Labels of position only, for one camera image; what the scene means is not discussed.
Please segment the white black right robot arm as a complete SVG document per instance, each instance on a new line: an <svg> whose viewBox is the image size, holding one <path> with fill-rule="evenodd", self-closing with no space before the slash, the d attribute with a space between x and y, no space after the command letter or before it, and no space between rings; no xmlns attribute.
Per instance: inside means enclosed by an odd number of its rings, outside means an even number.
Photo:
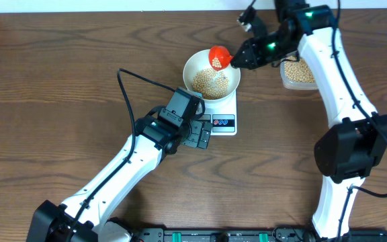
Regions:
<svg viewBox="0 0 387 242"><path fill-rule="evenodd" d="M305 1L276 1L279 29L268 32L250 5L239 24L253 36L231 60L234 68L278 67L291 55L310 69L327 113L328 131L314 146L322 173L317 209L306 241L347 241L349 217L363 183L387 151L387 114L363 92L341 41L340 11Z"/></svg>

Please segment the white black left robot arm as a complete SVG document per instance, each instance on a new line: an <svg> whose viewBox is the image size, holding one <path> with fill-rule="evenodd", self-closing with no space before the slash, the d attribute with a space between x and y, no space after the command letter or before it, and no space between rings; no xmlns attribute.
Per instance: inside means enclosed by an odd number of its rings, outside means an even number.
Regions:
<svg viewBox="0 0 387 242"><path fill-rule="evenodd" d="M131 189L179 145L206 149L210 115L199 120L147 115L135 123L120 152L82 189L61 204L44 201L35 211L28 241L98 241L107 221Z"/></svg>

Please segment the red plastic measuring scoop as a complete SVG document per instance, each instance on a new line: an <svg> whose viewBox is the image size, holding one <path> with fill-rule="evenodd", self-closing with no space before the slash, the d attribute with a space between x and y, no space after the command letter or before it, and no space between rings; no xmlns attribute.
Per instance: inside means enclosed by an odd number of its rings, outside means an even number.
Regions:
<svg viewBox="0 0 387 242"><path fill-rule="evenodd" d="M213 68L212 59L215 57L219 58L221 65L222 65L221 69L214 69ZM211 47L211 49L208 53L209 63L215 71L221 71L221 70L227 68L227 66L230 64L232 58L233 58L233 56L229 53L228 49L224 46L213 46L213 47Z"/></svg>

